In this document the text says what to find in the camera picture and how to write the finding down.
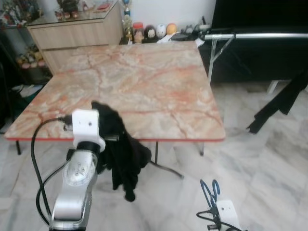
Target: white tile floor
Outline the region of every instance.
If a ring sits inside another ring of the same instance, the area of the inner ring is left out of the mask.
[[[206,222],[196,213],[206,209],[199,180],[217,179],[219,199],[231,199],[240,225],[250,231],[290,231],[308,226],[308,93],[300,93],[290,114],[277,112],[257,135],[245,128],[273,95],[261,84],[215,85],[215,94],[227,131],[223,143],[205,146],[205,155],[193,143],[161,143],[159,163],[185,175],[177,176],[147,165],[141,171],[137,199],[129,203],[121,189],[112,190],[111,172],[98,177],[87,230],[204,231]],[[154,144],[145,143],[154,152]],[[65,159],[66,142],[38,142],[36,153],[46,176]],[[35,209],[38,183],[22,142],[17,156],[13,142],[0,136],[0,230],[48,230]],[[47,186],[54,201],[61,175]]]

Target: black cloth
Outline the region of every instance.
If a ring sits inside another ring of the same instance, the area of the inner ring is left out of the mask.
[[[119,135],[118,141],[105,141],[106,148],[98,158],[97,172],[105,168],[112,170],[113,189],[123,184],[125,199],[135,200],[134,189],[138,174],[151,160],[151,151],[132,138],[125,129],[122,118],[106,104],[92,102],[92,109],[100,115],[100,136]]]
[[[268,118],[278,110],[287,115],[297,99],[298,94],[307,87],[307,84],[308,69],[292,79],[292,81],[281,92],[279,92],[274,99],[272,99],[255,115],[254,122],[247,128],[249,129],[249,132],[257,134]]]

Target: pink marble surface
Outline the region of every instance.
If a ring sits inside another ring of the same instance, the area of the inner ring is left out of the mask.
[[[79,48],[5,137],[29,140],[40,122],[97,100],[117,110],[140,140],[221,141],[223,123],[194,42]],[[54,122],[39,140],[71,139]]]

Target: white ball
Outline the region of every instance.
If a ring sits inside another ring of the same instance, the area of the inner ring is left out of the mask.
[[[159,24],[156,29],[156,36],[162,39],[166,35],[166,26],[164,24]]]

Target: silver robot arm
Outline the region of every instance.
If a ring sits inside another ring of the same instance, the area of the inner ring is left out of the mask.
[[[97,158],[105,149],[99,136],[99,114],[95,110],[72,113],[74,146],[77,148],[63,170],[63,183],[50,221],[50,231],[84,231],[97,179]]]

